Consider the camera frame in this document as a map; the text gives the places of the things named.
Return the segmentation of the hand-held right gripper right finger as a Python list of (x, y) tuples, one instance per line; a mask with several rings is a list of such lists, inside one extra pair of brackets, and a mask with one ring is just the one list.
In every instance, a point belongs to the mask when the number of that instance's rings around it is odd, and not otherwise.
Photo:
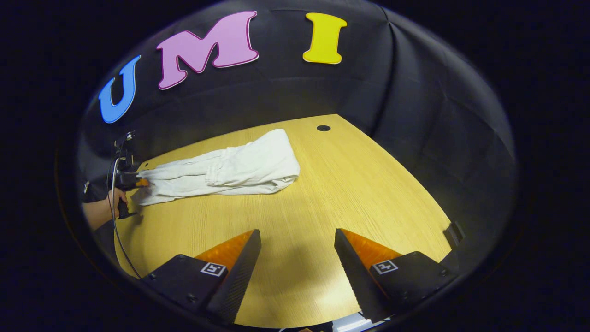
[(457, 278), (420, 251), (403, 255), (343, 228), (335, 231), (335, 250), (363, 316), (373, 323), (410, 313)]

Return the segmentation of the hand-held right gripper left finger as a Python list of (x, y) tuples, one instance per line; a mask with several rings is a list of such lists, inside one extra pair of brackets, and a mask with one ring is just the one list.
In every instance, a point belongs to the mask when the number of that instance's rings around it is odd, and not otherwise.
[(233, 324), (262, 248), (252, 229), (190, 257), (178, 254), (141, 281), (182, 311)]

